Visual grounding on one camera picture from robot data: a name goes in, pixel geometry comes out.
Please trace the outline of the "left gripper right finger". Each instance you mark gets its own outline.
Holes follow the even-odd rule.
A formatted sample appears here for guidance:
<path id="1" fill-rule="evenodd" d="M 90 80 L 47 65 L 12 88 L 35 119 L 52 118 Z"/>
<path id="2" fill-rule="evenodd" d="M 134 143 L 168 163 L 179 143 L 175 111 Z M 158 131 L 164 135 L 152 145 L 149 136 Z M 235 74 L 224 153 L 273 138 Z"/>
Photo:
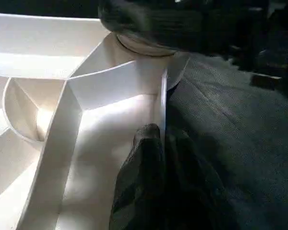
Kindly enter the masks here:
<path id="1" fill-rule="evenodd" d="M 165 137 L 168 230 L 234 230 L 236 216 L 220 177 L 189 135 L 169 129 Z"/>

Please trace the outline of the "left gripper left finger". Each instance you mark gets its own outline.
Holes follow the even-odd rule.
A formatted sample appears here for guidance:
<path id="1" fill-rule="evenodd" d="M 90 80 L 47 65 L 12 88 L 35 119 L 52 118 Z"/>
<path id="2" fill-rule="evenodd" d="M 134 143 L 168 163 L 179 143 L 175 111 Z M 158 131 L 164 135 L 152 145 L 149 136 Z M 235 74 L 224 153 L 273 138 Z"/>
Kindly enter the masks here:
<path id="1" fill-rule="evenodd" d="M 132 149 L 116 177 L 110 230 L 160 230 L 166 164 L 160 130 L 151 123 L 139 128 Z"/>

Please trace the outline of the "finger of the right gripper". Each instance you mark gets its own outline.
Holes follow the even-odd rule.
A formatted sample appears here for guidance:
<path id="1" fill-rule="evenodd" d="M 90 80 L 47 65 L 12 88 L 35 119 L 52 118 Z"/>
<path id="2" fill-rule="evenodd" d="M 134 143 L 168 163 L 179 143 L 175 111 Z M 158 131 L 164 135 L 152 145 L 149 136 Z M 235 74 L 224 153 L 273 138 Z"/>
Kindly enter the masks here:
<path id="1" fill-rule="evenodd" d="M 110 31 L 150 46 L 207 51 L 202 0 L 101 0 L 98 15 Z"/>

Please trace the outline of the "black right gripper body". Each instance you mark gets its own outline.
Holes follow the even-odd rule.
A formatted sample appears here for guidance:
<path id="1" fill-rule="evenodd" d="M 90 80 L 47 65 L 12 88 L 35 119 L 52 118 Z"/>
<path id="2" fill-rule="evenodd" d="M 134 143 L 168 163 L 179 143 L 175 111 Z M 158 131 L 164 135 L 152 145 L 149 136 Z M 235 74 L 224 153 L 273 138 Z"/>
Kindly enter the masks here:
<path id="1" fill-rule="evenodd" d="M 250 73 L 251 85 L 288 90 L 288 0 L 213 0 L 204 44 Z"/>

